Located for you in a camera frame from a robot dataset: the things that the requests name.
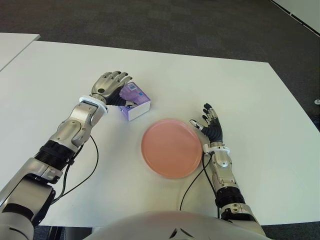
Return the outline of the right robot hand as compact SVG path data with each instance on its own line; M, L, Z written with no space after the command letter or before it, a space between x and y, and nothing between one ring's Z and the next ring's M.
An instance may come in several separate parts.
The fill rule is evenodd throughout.
M203 125L194 119L190 119L189 123L203 133L209 139L210 143L222 143L223 130L216 111L209 103L203 105L202 111L202 119L205 121L206 125Z

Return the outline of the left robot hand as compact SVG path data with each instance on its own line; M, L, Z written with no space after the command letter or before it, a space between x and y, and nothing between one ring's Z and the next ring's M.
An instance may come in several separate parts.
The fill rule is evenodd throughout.
M137 104L120 96L120 92L132 77L126 72L106 72L99 77L91 89L90 96L109 106L134 108Z

